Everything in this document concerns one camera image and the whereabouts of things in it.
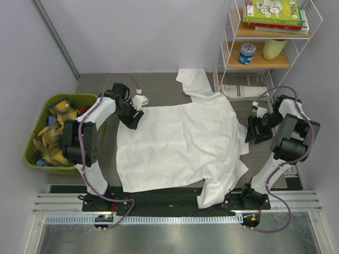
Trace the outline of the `white long sleeve shirt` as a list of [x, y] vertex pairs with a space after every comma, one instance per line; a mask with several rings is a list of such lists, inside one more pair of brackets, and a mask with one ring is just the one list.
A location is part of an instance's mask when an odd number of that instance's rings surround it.
[[144, 109], [135, 130], [119, 124], [117, 172], [127, 193], [203, 181], [199, 208], [223, 202], [248, 168], [247, 130], [230, 101], [212, 91], [203, 69], [180, 69], [176, 80], [188, 104]]

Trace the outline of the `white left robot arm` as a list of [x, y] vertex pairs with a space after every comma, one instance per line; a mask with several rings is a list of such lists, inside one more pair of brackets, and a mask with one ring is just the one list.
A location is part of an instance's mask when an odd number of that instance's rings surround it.
[[109, 184], [103, 177], [99, 159], [99, 128], [113, 114], [118, 116], [127, 128], [135, 130], [143, 116], [141, 108], [148, 104], [148, 98], [141, 89], [130, 98], [130, 89], [121, 83], [114, 83], [112, 89], [101, 93], [96, 102], [81, 116], [66, 120], [63, 125], [63, 156], [79, 171], [87, 192], [96, 195], [94, 204], [101, 211], [112, 207], [113, 198], [106, 194]]

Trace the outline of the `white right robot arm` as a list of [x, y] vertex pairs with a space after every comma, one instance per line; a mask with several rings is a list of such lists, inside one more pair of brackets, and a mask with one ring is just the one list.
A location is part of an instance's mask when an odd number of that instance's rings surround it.
[[305, 115], [301, 100], [286, 95], [276, 98], [272, 112], [253, 102], [247, 121], [247, 143], [272, 142], [268, 161], [239, 196], [243, 208], [256, 209], [268, 202], [272, 185], [287, 169], [307, 159], [320, 124]]

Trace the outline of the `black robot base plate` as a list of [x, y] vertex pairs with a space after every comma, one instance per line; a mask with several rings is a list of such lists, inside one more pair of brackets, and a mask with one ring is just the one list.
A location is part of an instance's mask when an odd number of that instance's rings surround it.
[[109, 202], [95, 195], [78, 195], [83, 202], [83, 212], [108, 212], [123, 216], [142, 217], [208, 217], [229, 216], [236, 211], [268, 211], [270, 201], [259, 205], [245, 203], [240, 199], [240, 192], [226, 194], [224, 200], [208, 208], [198, 208], [197, 196], [201, 188], [178, 187], [151, 190], [138, 193], [126, 193], [119, 186], [109, 187], [108, 194], [114, 202]]

